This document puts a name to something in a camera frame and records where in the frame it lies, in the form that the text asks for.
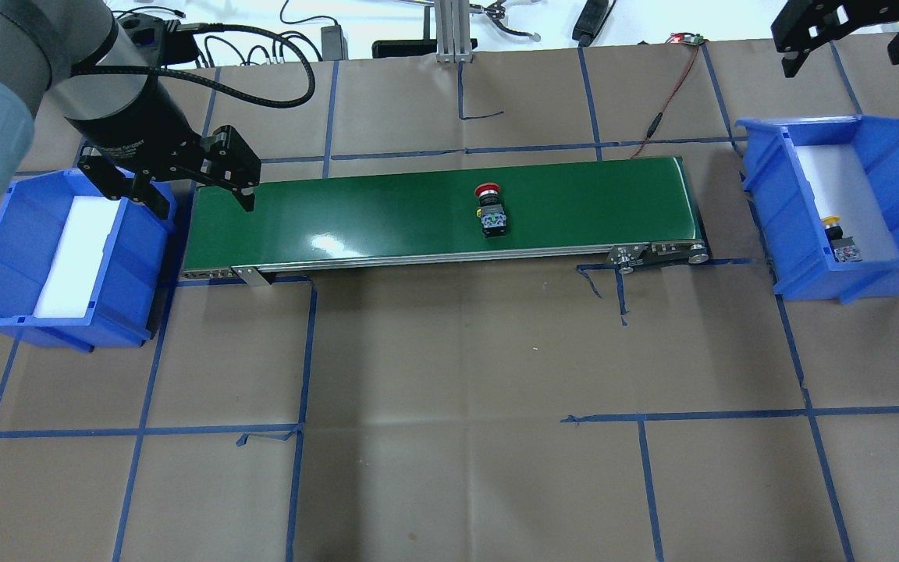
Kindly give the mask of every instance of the red wire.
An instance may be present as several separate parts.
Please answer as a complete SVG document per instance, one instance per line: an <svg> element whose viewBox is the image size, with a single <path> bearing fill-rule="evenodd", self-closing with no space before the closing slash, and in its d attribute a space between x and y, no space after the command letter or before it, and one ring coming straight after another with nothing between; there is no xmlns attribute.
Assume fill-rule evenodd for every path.
<svg viewBox="0 0 899 562"><path fill-rule="evenodd" d="M668 96L668 99L664 100L664 105L661 106L661 111L659 113L664 113L668 106L671 105L671 100L675 99L675 94L678 93L678 90L682 89L682 84L685 83L685 79L689 77L689 73L692 72L692 65L696 62L696 57L699 56L699 46L692 47L692 56L689 57L689 62L685 64L685 69L682 70L682 75L678 77L678 82L675 83L675 88L671 90L671 95ZM631 160L640 156L640 153L643 152L643 149L650 142L650 137L646 137L643 139L643 142L640 144L640 148L636 150L634 156L631 156Z"/></svg>

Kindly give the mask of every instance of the blue plastic container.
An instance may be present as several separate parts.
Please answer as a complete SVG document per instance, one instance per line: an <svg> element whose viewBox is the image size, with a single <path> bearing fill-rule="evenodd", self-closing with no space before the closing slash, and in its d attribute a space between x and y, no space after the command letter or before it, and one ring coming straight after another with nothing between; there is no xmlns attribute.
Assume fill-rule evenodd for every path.
<svg viewBox="0 0 899 562"><path fill-rule="evenodd" d="M741 119L748 131L744 156L765 239L774 260L776 294L789 300L831 299L852 302L861 297L899 295L899 119L870 116L819 119ZM859 170L868 179L863 197L875 198L875 228L892 238L893 255L839 263L821 224L815 192L798 147L848 145ZM846 236L856 232L847 232Z"/></svg>
<svg viewBox="0 0 899 562"><path fill-rule="evenodd" d="M14 182L0 207L0 332L40 347L138 347L151 338L151 310L176 203L159 220L127 199L119 202L85 316L33 316L75 196L98 196L78 170Z"/></svg>

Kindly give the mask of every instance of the green conveyor belt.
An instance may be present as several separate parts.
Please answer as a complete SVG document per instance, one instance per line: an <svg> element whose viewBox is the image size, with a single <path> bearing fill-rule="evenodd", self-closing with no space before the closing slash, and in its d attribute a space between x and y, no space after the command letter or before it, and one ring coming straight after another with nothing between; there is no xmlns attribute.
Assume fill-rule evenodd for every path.
<svg viewBox="0 0 899 562"><path fill-rule="evenodd" d="M484 238L477 185L496 182L509 232ZM246 213L197 192L184 272L220 276L609 251L701 240L681 159L645 158L263 184Z"/></svg>

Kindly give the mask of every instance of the plastic crate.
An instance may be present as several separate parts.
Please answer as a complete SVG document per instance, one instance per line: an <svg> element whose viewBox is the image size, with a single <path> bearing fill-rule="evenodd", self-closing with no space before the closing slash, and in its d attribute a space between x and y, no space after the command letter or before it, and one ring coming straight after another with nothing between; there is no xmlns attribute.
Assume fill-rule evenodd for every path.
<svg viewBox="0 0 899 562"><path fill-rule="evenodd" d="M843 303L899 295L899 119L741 119L738 125L748 131L744 188L759 210L776 294ZM835 259L821 224L828 215L842 217L863 261Z"/></svg>
<svg viewBox="0 0 899 562"><path fill-rule="evenodd" d="M78 170L14 182L0 207L0 332L40 347L82 352L94 347L138 347L149 340L147 317L176 210L171 188L155 185L170 202L168 220L159 220L127 199L109 202ZM96 227L100 233L95 253L85 260L68 260L74 267L67 274L84 277L78 281L84 300L74 291L72 302L60 303L60 317L58 302L54 317L42 317L37 312L46 306L49 277L65 273L58 271L59 247L66 223L75 220L70 211L76 201L98 205L96 198L112 204L107 212L113 221ZM65 236L75 240L79 235L77 224L72 224ZM97 271L91 265L95 260L99 261ZM54 295L55 301L59 296L67 298L64 289L55 293L62 293ZM66 307L77 312L65 315Z"/></svg>

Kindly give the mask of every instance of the white background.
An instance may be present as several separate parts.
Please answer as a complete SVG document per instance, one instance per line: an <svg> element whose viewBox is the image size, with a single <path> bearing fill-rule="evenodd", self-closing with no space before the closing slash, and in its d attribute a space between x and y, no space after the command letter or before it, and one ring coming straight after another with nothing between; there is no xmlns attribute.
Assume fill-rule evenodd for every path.
<svg viewBox="0 0 899 562"><path fill-rule="evenodd" d="M474 3L489 4L492 0ZM595 45L632 45L640 41L663 43L671 33L702 33L713 41L771 37L770 26L785 0L615 0L602 35ZM322 25L318 20L290 26L279 22L282 0L107 0L112 9L162 5L186 12L186 22L245 23L272 31L296 29L320 43ZM570 39L574 22L585 0L510 0L506 3L507 24L542 36L539 43L499 32L485 16L471 16L471 36L478 50L506 51L563 49L577 45ZM350 58L371 58L371 46L378 39L421 39L424 8L397 0L290 0L286 20L295 21L318 14L330 15L343 26L349 42ZM152 12L172 18L171 14ZM257 36L228 33L222 38L247 54L256 44L267 44ZM219 65L240 63L238 55L225 45L211 42L211 53Z"/></svg>

